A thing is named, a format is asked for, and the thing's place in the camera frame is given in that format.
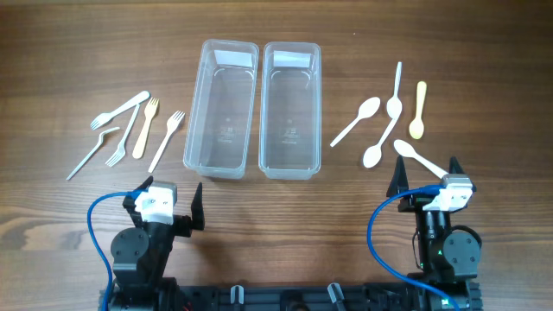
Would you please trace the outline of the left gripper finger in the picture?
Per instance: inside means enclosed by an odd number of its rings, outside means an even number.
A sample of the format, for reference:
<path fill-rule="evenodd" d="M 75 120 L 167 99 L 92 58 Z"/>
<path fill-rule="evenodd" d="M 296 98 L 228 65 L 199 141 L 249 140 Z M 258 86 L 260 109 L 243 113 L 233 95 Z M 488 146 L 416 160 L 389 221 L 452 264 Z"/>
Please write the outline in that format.
<path fill-rule="evenodd" d="M 205 215 L 202 203 L 202 183 L 198 184 L 191 202 L 191 227 L 197 231 L 205 229 Z"/>
<path fill-rule="evenodd" d="M 143 192 L 147 192 L 153 181 L 154 177 L 151 175 L 136 189 L 127 192 L 124 196 L 123 206 L 135 206 L 138 196 Z"/>

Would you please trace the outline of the slim white fork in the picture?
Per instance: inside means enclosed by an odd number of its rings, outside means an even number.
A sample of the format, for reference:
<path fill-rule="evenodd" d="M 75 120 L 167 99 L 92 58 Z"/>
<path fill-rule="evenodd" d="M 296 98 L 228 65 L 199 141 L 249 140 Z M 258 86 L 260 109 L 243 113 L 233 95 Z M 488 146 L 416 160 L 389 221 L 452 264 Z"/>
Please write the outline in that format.
<path fill-rule="evenodd" d="M 126 154 L 126 141 L 127 141 L 127 138 L 131 132 L 131 129 L 137 119 L 137 115 L 138 115 L 138 112 L 140 110 L 140 105 L 136 105 L 135 106 L 135 109 L 133 111 L 133 114 L 130 118 L 130 121 L 125 129 L 125 132 L 120 140 L 120 142 L 118 143 L 118 146 L 117 146 L 117 149 L 116 151 L 111 155 L 111 157 L 105 162 L 105 164 L 108 166 L 108 167 L 113 167 L 115 166 L 118 162 L 120 162 L 125 154 Z"/>

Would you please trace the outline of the yellow plastic spoon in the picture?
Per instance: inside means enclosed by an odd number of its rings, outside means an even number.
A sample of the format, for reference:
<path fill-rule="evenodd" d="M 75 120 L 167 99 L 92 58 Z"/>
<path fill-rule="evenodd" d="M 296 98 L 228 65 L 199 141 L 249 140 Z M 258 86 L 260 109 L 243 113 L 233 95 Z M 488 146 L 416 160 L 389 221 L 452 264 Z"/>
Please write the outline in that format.
<path fill-rule="evenodd" d="M 409 126 L 409 133 L 416 140 L 420 139 L 424 133 L 422 114 L 427 88 L 425 81 L 419 81 L 416 85 L 416 113 Z"/>

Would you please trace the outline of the thin bent white fork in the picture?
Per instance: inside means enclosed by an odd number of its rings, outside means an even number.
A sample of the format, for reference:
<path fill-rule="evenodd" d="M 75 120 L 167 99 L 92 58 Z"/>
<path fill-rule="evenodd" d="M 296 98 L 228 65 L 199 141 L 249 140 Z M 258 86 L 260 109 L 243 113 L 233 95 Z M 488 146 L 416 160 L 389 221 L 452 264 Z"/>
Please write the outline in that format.
<path fill-rule="evenodd" d="M 98 141 L 94 145 L 91 151 L 81 160 L 81 162 L 75 167 L 75 169 L 70 173 L 70 175 L 66 178 L 66 181 L 70 181 L 81 169 L 85 164 L 92 158 L 92 156 L 99 150 L 99 148 L 103 145 L 105 136 L 107 134 L 110 134 L 114 131 L 120 130 L 120 127 L 113 127 L 108 130 L 104 130 L 99 133 Z"/>

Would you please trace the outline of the white spoon thin handle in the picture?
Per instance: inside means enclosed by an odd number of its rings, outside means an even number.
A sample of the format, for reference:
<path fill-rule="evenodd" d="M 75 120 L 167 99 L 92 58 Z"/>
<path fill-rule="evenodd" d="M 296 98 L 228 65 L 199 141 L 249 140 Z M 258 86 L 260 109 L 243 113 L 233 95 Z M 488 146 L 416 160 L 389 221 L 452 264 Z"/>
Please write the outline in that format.
<path fill-rule="evenodd" d="M 396 74 L 394 79 L 393 95 L 386 103 L 386 112 L 391 119 L 398 119 L 403 109 L 402 102 L 398 97 L 398 91 L 400 87 L 400 80 L 401 80 L 401 74 L 402 74 L 402 66 L 403 66 L 403 63 L 399 61 L 397 63 L 397 69 L 396 69 Z"/>

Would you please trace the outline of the white spoon diagonal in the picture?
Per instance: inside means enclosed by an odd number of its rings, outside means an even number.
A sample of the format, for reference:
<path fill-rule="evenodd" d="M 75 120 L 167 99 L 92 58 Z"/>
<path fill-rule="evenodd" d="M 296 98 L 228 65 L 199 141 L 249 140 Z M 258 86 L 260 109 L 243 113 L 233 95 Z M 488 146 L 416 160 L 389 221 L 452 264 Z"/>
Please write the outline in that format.
<path fill-rule="evenodd" d="M 365 100 L 358 109 L 357 117 L 330 143 L 330 147 L 333 148 L 338 144 L 359 121 L 372 117 L 378 111 L 380 103 L 379 97 Z"/>

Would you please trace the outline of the white fork thick handle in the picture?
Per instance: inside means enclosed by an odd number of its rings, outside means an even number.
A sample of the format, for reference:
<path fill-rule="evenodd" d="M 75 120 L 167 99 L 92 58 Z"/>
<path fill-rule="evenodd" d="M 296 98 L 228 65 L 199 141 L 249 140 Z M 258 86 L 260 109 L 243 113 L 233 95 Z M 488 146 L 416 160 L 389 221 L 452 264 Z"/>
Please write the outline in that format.
<path fill-rule="evenodd" d="M 120 105 L 117 109 L 115 109 L 112 112 L 104 112 L 99 114 L 97 117 L 95 117 L 90 127 L 92 130 L 96 130 L 97 128 L 103 126 L 104 124 L 109 123 L 114 117 L 117 115 L 129 110 L 130 108 L 141 104 L 143 101 L 148 99 L 150 97 L 150 93 L 148 91 L 141 91 L 137 95 L 135 95 L 133 98 L 129 99 L 124 104 Z"/>

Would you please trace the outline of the yellow plastic fork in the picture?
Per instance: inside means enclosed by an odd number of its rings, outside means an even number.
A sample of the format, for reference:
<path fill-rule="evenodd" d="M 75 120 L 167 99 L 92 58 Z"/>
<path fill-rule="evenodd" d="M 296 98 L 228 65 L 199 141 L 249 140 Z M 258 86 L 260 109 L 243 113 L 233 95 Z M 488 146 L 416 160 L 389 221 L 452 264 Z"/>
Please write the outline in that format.
<path fill-rule="evenodd" d="M 145 151 L 146 142 L 148 140 L 148 134 L 149 134 L 149 128 L 151 126 L 152 119 L 155 117 L 157 109 L 159 106 L 159 99 L 158 98 L 152 98 L 148 104 L 146 104 L 144 109 L 144 115 L 145 120 L 143 127 L 141 129 L 141 132 L 139 134 L 139 137 L 137 139 L 137 142 L 135 144 L 135 148 L 132 152 L 132 157 L 134 159 L 140 159 L 143 156 L 143 153 Z"/>

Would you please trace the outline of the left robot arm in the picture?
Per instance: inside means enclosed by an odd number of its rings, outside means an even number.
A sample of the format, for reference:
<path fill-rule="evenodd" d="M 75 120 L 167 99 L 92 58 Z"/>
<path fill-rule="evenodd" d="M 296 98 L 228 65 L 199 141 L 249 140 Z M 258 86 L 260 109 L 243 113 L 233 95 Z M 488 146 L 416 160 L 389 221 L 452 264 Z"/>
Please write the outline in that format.
<path fill-rule="evenodd" d="M 176 237 L 205 229 L 202 185 L 195 190 L 190 215 L 174 213 L 177 186 L 149 177 L 133 191 L 120 192 L 133 226 L 111 242 L 108 284 L 100 310 L 192 310 L 173 277 L 164 271 Z"/>

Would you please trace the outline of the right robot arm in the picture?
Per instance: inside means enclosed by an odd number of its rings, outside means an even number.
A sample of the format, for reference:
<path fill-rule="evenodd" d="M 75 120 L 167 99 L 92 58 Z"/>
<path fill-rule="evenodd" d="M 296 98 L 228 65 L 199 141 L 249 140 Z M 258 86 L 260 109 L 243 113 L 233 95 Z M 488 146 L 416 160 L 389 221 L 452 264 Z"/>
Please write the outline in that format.
<path fill-rule="evenodd" d="M 416 231 L 412 246 L 419 273 L 408 278 L 439 289 L 446 298 L 405 284 L 389 294 L 392 310 L 481 310 L 483 301 L 478 275 L 482 240 L 465 225 L 452 225 L 450 216 L 466 204 L 475 186 L 470 183 L 456 158 L 450 159 L 449 171 L 442 178 L 442 188 L 430 193 L 407 194 L 398 204 L 401 213 L 414 213 Z"/>

